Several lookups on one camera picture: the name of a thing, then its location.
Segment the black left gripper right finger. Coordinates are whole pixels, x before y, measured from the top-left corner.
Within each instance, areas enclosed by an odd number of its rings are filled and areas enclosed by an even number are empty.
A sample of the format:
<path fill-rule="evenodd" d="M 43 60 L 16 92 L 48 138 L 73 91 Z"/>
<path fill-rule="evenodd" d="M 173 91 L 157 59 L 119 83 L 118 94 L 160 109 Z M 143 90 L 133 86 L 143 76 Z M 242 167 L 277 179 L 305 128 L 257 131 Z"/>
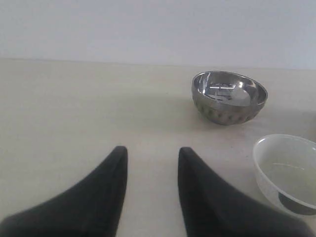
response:
<path fill-rule="evenodd" d="M 303 221 L 247 196 L 190 147 L 178 158 L 178 192 L 189 237 L 314 237 Z"/>

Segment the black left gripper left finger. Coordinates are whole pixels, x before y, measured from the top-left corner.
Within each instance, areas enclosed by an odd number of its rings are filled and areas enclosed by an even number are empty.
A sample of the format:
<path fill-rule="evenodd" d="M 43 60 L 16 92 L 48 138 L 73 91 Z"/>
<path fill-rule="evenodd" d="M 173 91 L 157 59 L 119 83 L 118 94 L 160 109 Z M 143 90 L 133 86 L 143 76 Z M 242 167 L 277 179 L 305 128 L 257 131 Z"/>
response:
<path fill-rule="evenodd" d="M 2 237 L 114 237 L 125 198 L 128 152 L 116 146 L 84 179 L 63 193 L 6 217 Z"/>

